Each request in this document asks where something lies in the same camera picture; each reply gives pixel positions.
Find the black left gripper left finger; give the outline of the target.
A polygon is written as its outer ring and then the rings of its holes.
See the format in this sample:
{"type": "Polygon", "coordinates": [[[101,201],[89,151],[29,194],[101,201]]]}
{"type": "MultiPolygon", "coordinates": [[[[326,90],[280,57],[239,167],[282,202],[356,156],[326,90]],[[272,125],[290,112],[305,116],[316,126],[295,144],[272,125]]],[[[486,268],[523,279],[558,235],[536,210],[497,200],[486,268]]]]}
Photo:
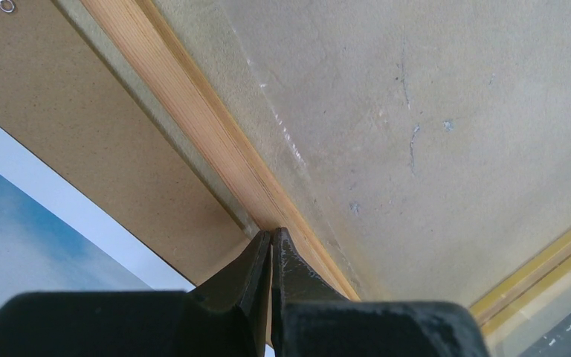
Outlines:
{"type": "Polygon", "coordinates": [[[270,235],[190,292],[29,292],[0,308],[0,356],[262,356],[270,235]]]}

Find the building and sky photo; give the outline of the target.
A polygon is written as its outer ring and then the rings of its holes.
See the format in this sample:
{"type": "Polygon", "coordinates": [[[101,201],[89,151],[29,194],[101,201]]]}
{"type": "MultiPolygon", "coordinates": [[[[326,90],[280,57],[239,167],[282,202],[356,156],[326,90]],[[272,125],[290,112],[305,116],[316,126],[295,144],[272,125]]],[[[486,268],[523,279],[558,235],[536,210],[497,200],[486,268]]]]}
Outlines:
{"type": "Polygon", "coordinates": [[[0,308],[29,292],[190,287],[0,127],[0,308]]]}

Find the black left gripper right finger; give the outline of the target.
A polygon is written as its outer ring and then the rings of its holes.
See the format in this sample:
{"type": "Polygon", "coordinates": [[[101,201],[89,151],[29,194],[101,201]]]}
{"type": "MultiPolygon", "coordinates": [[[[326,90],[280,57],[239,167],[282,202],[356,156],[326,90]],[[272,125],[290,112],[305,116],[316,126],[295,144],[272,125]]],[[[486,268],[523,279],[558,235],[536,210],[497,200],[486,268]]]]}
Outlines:
{"type": "Polygon", "coordinates": [[[271,342],[276,356],[488,356],[470,312],[446,301],[353,301],[271,234],[271,342]]]}

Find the brown frame backing board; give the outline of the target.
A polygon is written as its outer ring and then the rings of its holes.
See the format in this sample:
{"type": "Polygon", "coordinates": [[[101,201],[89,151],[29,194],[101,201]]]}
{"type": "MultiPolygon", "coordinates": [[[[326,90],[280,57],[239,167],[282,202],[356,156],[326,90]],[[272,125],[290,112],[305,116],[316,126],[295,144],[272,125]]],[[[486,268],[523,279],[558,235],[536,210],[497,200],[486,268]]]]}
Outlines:
{"type": "Polygon", "coordinates": [[[192,283],[249,242],[51,1],[0,9],[0,127],[192,283]]]}

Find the clear frame glass pane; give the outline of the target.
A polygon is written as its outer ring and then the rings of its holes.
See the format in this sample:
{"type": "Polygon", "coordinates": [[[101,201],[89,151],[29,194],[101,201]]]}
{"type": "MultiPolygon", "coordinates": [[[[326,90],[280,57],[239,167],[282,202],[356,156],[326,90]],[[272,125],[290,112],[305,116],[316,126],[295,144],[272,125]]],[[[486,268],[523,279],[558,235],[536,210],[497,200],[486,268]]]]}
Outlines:
{"type": "Polygon", "coordinates": [[[469,305],[571,227],[571,1],[158,1],[364,299],[469,305]]]}

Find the yellow picture frame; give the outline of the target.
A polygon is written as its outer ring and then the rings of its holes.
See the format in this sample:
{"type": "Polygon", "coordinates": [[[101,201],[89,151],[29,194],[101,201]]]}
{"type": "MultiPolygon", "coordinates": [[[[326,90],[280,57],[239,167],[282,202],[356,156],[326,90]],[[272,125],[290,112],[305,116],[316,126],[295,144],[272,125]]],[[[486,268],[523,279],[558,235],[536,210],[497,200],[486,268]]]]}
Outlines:
{"type": "MultiPolygon", "coordinates": [[[[358,294],[150,1],[84,7],[230,192],[262,229],[287,227],[314,269],[344,297],[358,294]]],[[[505,279],[471,312],[495,343],[571,287],[571,230],[505,279]]]]}

